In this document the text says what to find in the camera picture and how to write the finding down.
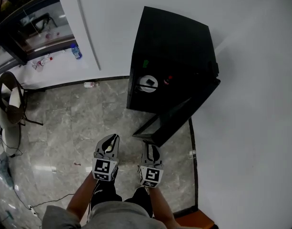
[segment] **chair leg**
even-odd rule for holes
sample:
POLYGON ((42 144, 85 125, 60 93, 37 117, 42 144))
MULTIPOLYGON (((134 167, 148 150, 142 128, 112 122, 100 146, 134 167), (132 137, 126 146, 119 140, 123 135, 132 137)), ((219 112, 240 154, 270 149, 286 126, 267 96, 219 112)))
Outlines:
POLYGON ((43 123, 40 123, 40 122, 37 122, 37 121, 32 121, 32 120, 29 120, 26 115, 24 116, 24 119, 27 121, 27 122, 30 122, 30 123, 34 123, 34 124, 37 124, 37 125, 43 125, 43 123))

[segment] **black frame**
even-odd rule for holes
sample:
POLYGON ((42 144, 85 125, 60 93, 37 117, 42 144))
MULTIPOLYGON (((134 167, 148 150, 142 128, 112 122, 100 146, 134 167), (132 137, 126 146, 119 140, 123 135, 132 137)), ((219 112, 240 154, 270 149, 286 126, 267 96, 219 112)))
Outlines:
POLYGON ((8 33, 11 25, 26 17, 26 14, 31 14, 57 2, 60 2, 60 0, 32 0, 14 11, 3 21, 0 21, 0 46, 13 57, 12 60, 0 65, 0 74, 17 65, 25 65, 29 60, 34 58, 70 48, 72 43, 76 43, 74 35, 70 35, 62 41, 53 43, 52 45, 42 46, 31 51, 25 51, 8 33))

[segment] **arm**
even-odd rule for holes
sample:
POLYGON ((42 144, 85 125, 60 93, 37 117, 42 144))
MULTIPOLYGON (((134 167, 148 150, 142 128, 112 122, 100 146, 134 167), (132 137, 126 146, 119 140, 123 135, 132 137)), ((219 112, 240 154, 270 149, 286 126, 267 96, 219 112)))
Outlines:
POLYGON ((167 229, 180 227, 161 191, 158 188, 149 187, 149 195, 155 218, 164 223, 167 229))
POLYGON ((92 172, 90 172, 66 208, 68 212, 76 215, 79 221, 81 221, 85 211, 88 208, 96 183, 97 180, 93 178, 92 172))

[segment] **gray tile floor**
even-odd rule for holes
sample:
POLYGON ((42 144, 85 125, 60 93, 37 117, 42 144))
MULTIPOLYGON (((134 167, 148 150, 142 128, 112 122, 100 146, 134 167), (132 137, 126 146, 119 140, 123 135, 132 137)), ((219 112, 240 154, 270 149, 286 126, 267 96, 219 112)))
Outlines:
MULTIPOLYGON (((139 186, 137 165, 141 141, 131 135, 153 114, 126 109, 128 80, 100 82, 95 88, 82 84, 35 93, 28 101, 27 117, 44 126, 22 127, 22 156, 12 158, 10 168, 18 195, 26 205, 36 205, 74 193, 91 170, 94 148, 103 137, 120 138, 117 193, 125 200, 139 186)), ((194 205, 194 176, 189 125, 186 123, 162 146, 162 193, 176 212, 194 205)), ((72 196, 51 202, 66 208, 72 196)), ((42 218, 46 206, 35 208, 42 218)), ((41 221, 25 209, 13 190, 0 179, 0 219, 5 210, 14 216, 7 228, 39 228, 41 221)))

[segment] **leg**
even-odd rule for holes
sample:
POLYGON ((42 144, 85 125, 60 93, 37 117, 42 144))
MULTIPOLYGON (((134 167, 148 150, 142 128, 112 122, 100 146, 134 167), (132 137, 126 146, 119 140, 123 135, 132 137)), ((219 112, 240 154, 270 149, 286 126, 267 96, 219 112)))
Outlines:
POLYGON ((24 115, 24 119, 25 119, 27 122, 30 122, 30 123, 34 123, 34 124, 37 124, 37 125, 43 125, 43 123, 29 120, 29 119, 26 117, 26 115, 24 115))
POLYGON ((91 210, 95 205, 102 202, 122 201, 122 197, 116 194, 114 183, 115 179, 113 181, 98 180, 96 187, 93 191, 93 196, 91 198, 91 210))
POLYGON ((150 196, 147 193, 146 188, 139 187, 138 189, 136 189, 133 197, 127 199, 125 202, 130 202, 142 206, 148 212, 150 218, 152 218, 152 205, 150 196))

